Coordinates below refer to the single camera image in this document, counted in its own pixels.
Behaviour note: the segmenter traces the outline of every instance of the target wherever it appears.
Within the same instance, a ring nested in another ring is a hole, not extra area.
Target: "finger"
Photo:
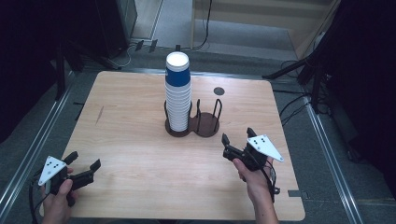
[[[78,198],[78,194],[76,191],[72,190],[70,191],[70,195],[76,200]]]
[[[72,186],[73,186],[73,180],[66,179],[59,187],[59,192],[57,196],[59,195],[60,197],[65,197],[69,193]]]
[[[247,174],[248,168],[239,159],[233,159],[233,165],[238,170],[240,175],[245,176]]]
[[[272,157],[267,158],[267,162],[271,163],[271,165],[272,165],[273,161],[274,161],[274,158],[272,158]]]

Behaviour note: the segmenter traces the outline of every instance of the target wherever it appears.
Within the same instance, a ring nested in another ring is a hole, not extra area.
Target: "black equipment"
[[[72,152],[70,155],[68,155],[63,162],[66,163],[67,165],[69,165],[70,163],[72,163],[73,161],[75,161],[78,157],[78,153],[76,151]],[[73,180],[73,186],[70,189],[70,192],[67,194],[66,199],[67,199],[67,203],[68,205],[71,207],[75,204],[75,200],[74,198],[71,196],[71,191],[72,190],[76,190],[76,189],[80,189],[82,187],[85,187],[91,183],[93,183],[93,175],[94,173],[101,167],[101,162],[100,160],[97,160],[96,162],[94,162],[91,166],[90,166],[90,170],[89,171],[85,171],[81,174],[78,175],[69,175],[67,173],[67,167],[65,166],[60,172],[58,172],[55,176],[53,176],[50,179],[50,189],[49,189],[49,193],[46,195],[46,197],[44,199],[41,200],[40,203],[38,203],[36,206],[34,206],[33,203],[33,186],[35,184],[35,182],[37,181],[39,175],[41,175],[41,173],[44,170],[44,166],[43,168],[39,169],[37,172],[35,172],[31,184],[29,186],[29,205],[30,205],[30,212],[32,215],[32,220],[33,223],[36,224],[37,219],[35,218],[35,210],[37,209],[37,207],[44,202],[44,200],[47,198],[48,195],[50,194],[58,194],[59,192],[59,187],[62,185],[62,183],[66,180],[66,179],[71,179]]]
[[[251,128],[247,128],[247,137],[255,137],[257,134]],[[233,159],[239,159],[243,162],[246,167],[250,171],[261,170],[267,180],[268,190],[271,194],[271,198],[273,203],[275,202],[275,194],[280,193],[280,188],[275,186],[276,184],[276,173],[275,169],[270,162],[271,168],[271,178],[265,173],[263,167],[266,167],[267,156],[258,152],[254,147],[247,143],[247,146],[244,150],[239,150],[236,147],[230,146],[230,140],[227,135],[224,133],[221,137],[221,143],[224,145],[223,157],[228,159],[229,161],[233,161]]]

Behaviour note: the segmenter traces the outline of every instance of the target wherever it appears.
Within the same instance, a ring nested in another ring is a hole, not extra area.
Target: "gray floor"
[[[131,61],[122,68],[122,71],[134,71],[137,68],[164,69],[164,57],[172,51],[176,44],[188,46],[190,44],[190,21],[177,20],[175,13],[168,11],[177,9],[183,4],[182,0],[164,0],[163,10],[160,14],[158,25],[155,29],[154,39],[158,39],[158,46],[154,52],[149,53],[149,47],[143,47],[139,51],[130,49]],[[280,69],[281,64],[287,60],[295,59],[291,43],[287,33],[280,29],[269,27],[246,27],[235,24],[224,24],[224,30],[216,27],[216,22],[210,22],[209,45],[200,51],[188,51],[191,59],[191,71],[211,72],[222,74],[237,74],[236,77],[261,79],[261,75],[269,75]],[[202,22],[196,22],[197,37],[199,40],[199,27]],[[229,31],[235,29],[240,35],[232,35]],[[265,40],[260,40],[259,32],[265,32]],[[114,59],[117,63],[127,63],[128,54],[123,54]],[[75,118],[81,109],[74,102],[83,103],[89,94],[92,83],[97,73],[104,68],[95,62],[86,62],[86,68],[82,73],[76,74],[74,84],[71,85],[70,94],[65,99],[64,108],[59,114],[57,121],[45,139],[45,143],[32,168],[33,171],[42,165],[42,161],[48,155],[61,157],[67,145],[68,138],[73,132],[76,124]],[[274,90],[300,91],[301,87],[296,84],[294,73],[290,76],[273,81]],[[7,155],[7,160],[0,163],[1,189],[3,190],[14,176],[23,156],[29,146],[35,140],[35,135],[44,122],[46,115],[50,112],[55,95],[55,86],[51,88],[37,103],[37,105],[26,115],[14,133],[8,140],[0,144],[0,152]],[[297,95],[275,92],[276,104],[279,111]],[[285,116],[304,104],[300,100],[285,111]],[[346,182],[350,186],[355,202],[365,223],[393,223],[396,219],[396,203],[384,183],[382,175],[370,164],[356,164],[347,158],[347,146],[340,137],[336,125],[331,117],[319,115],[327,137],[331,143],[332,151],[341,167]],[[343,200],[337,189],[332,172],[325,159],[325,154],[320,145],[317,133],[313,128],[308,110],[293,117],[284,126],[285,136],[290,149],[297,182],[301,191],[307,193],[304,198],[305,219],[301,223],[348,223]],[[21,192],[15,199],[5,223],[27,223],[30,221],[27,206],[27,185],[21,187]],[[71,223],[97,223],[99,220],[87,218],[72,218]],[[149,223],[143,220],[120,220],[118,223]],[[212,223],[205,221],[183,221],[185,223]]]

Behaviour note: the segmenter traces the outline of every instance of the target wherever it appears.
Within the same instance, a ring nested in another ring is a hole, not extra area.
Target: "black cable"
[[[260,164],[257,162],[256,158],[254,158],[253,155],[251,155],[250,152],[246,151],[246,153],[249,155],[249,157],[250,157],[251,159],[254,160],[254,162],[256,162],[256,164],[257,164],[258,166],[260,166]],[[274,203],[274,202],[275,202],[275,188],[276,188],[276,187],[275,187],[275,183],[276,183],[276,175],[275,175],[274,180],[273,180],[272,183],[271,183],[271,178],[268,176],[267,173],[265,173],[264,169],[263,169],[262,167],[260,167],[260,170],[262,171],[262,173],[263,173],[264,176],[265,176],[265,179],[267,180],[268,190],[270,191],[271,199],[272,199],[272,201],[273,201],[273,203]]]
[[[286,104],[285,107],[283,107],[283,109],[280,111],[279,116],[282,117],[283,112],[286,110],[286,108],[289,105],[293,104],[294,102],[298,101],[300,98],[305,97],[307,95],[310,95],[310,93],[304,93],[301,96],[299,96],[299,97],[295,98],[294,100],[292,100],[291,102],[289,102],[288,104]]]
[[[209,36],[209,21],[210,21],[210,12],[211,12],[211,10],[212,10],[212,2],[213,2],[213,0],[210,0],[210,3],[209,3],[209,11],[207,12],[205,40],[204,40],[204,42],[203,42],[200,46],[198,46],[198,47],[193,47],[191,50],[198,50],[198,49],[201,49],[201,48],[204,46],[204,44],[206,43],[206,41],[207,41],[207,37]]]
[[[273,90],[273,92],[293,93],[293,94],[306,94],[306,93],[308,93],[308,92],[303,92],[303,91],[281,91],[281,90]]]
[[[298,109],[294,110],[288,117],[286,117],[285,119],[282,119],[282,120],[281,120],[282,126],[285,126],[286,123],[288,123],[288,121],[289,121],[292,117],[294,117],[295,115],[297,115],[298,113],[300,113],[301,111],[303,111],[304,107],[305,107],[306,105],[309,105],[309,104],[310,104],[310,103],[306,103],[306,104],[300,106]]]
[[[42,204],[44,202],[44,200],[46,200],[48,198],[50,194],[46,194],[46,196],[38,203],[35,205],[35,211],[37,210],[38,206],[40,206],[40,204]]]
[[[33,184],[35,183],[34,180],[30,183],[29,186],[29,208],[30,208],[30,215],[32,216],[32,223],[38,224],[37,218],[35,217],[35,208],[33,203]]]

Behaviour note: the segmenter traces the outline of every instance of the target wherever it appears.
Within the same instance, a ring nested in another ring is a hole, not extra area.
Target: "human hand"
[[[72,168],[67,168],[67,173],[72,173]],[[67,203],[66,196],[72,188],[73,181],[71,179],[66,179],[62,185],[59,187],[59,192],[57,195],[50,194],[46,200],[44,200],[44,218],[43,224],[64,224],[70,218],[71,209]],[[41,188],[41,194],[44,198],[46,196],[44,188]],[[71,196],[76,200],[77,194],[71,191]]]
[[[268,157],[267,163],[270,162],[272,164],[273,160]],[[269,166],[267,163],[263,169],[270,176],[271,169],[267,167]],[[233,159],[233,165],[238,170],[239,178],[247,182],[247,194],[253,202],[256,223],[278,223],[267,179],[262,171],[249,171],[239,159]]]

